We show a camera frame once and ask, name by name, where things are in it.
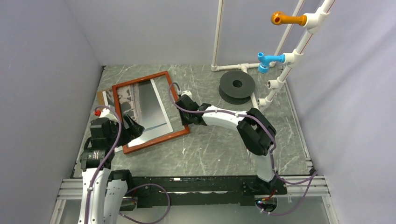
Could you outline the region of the orange wooden picture frame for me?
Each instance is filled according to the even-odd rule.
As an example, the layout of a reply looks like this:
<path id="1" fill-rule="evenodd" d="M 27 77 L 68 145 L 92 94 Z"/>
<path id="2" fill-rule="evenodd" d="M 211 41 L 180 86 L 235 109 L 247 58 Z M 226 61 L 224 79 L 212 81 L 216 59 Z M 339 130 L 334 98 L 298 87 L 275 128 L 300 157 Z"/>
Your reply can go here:
<path id="1" fill-rule="evenodd" d="M 178 98 L 171 83 L 169 73 L 162 71 L 111 87 L 116 112 L 120 116 L 129 115 L 144 127 L 140 137 L 122 147 L 124 154 L 190 133 L 189 127 L 182 124 L 178 110 L 171 105 Z"/>

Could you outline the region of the landscape photo print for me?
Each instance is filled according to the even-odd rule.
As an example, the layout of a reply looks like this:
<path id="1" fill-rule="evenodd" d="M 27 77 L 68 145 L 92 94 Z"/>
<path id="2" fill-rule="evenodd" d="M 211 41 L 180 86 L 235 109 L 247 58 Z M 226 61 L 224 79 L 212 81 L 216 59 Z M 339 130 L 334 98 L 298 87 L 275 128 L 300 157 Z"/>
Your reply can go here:
<path id="1" fill-rule="evenodd" d="M 173 127 L 153 79 L 120 87 L 117 89 L 117 95 L 122 114 L 128 114 L 145 128 L 139 138 L 128 143 L 128 147 L 139 146 L 173 133 Z"/>

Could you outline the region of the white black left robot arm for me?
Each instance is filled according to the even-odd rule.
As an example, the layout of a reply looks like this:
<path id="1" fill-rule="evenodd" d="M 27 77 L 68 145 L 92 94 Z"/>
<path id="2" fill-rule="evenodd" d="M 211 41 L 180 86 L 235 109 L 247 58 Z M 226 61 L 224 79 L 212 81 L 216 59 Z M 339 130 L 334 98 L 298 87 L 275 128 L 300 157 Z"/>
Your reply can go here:
<path id="1" fill-rule="evenodd" d="M 112 146 L 124 146 L 143 131 L 144 127 L 127 114 L 121 124 L 110 115 L 91 121 L 91 136 L 80 155 L 83 195 L 78 223 L 116 223 L 123 197 L 133 192 L 134 182 L 129 170 L 111 170 Z"/>

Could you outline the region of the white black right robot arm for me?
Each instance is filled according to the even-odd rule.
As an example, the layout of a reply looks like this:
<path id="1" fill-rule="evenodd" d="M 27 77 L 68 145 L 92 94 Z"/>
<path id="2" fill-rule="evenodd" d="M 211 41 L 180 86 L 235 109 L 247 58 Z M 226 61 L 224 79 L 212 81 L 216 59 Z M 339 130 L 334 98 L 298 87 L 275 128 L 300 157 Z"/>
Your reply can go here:
<path id="1" fill-rule="evenodd" d="M 186 94 L 171 102 L 179 110 L 184 125 L 220 126 L 237 131 L 245 148 L 255 156 L 259 191 L 268 194 L 275 188 L 276 130 L 258 109 L 232 111 L 206 103 L 198 105 Z"/>

